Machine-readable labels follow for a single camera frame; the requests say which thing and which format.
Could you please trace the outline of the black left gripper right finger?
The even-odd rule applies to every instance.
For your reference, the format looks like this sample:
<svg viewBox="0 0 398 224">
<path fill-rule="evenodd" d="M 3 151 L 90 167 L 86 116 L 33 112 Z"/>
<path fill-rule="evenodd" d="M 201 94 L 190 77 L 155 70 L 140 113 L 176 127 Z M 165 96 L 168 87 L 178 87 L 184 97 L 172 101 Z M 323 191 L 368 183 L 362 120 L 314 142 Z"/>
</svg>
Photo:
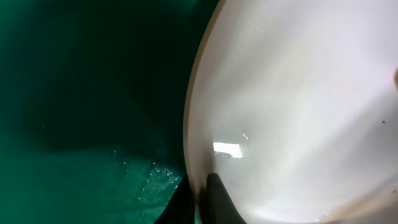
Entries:
<svg viewBox="0 0 398 224">
<path fill-rule="evenodd" d="M 206 200 L 209 224 L 246 224 L 231 200 L 220 176 L 208 174 Z"/>
</svg>

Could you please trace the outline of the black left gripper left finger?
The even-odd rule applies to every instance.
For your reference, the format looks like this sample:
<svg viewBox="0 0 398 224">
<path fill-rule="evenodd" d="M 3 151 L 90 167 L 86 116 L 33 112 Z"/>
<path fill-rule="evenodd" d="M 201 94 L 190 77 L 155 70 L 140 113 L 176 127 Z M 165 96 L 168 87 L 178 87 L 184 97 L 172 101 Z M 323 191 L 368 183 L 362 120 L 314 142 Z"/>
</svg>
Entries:
<svg viewBox="0 0 398 224">
<path fill-rule="evenodd" d="M 187 175 L 185 175 L 165 210 L 154 224 L 194 224 L 195 201 Z"/>
</svg>

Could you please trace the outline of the white plate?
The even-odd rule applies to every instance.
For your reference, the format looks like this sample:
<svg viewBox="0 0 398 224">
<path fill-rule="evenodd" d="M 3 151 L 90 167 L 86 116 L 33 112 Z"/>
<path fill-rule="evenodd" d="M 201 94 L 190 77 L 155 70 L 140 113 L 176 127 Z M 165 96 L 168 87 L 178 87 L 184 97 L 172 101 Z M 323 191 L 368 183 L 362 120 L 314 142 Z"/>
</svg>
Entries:
<svg viewBox="0 0 398 224">
<path fill-rule="evenodd" d="M 218 2 L 183 147 L 202 223 L 210 173 L 246 223 L 396 223 L 397 1 Z"/>
</svg>

